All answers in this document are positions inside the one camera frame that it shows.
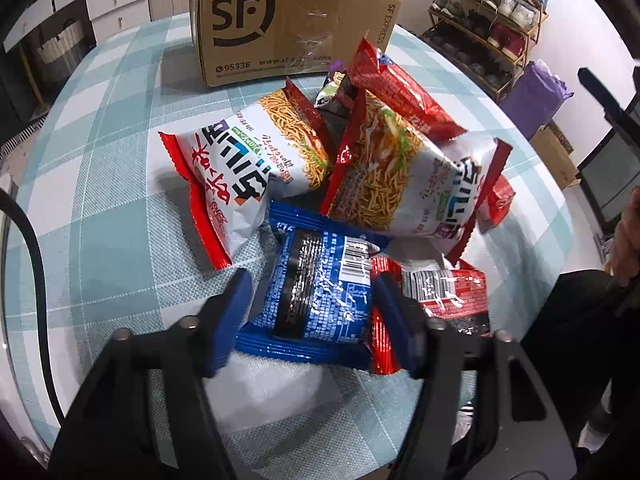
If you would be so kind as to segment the person's right hand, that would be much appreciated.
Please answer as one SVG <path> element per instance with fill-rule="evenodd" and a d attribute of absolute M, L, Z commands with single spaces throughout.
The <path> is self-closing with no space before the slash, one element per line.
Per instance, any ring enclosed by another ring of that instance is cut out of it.
<path fill-rule="evenodd" d="M 614 232 L 612 269 L 622 286 L 639 274 L 639 194 L 633 192 Z"/>

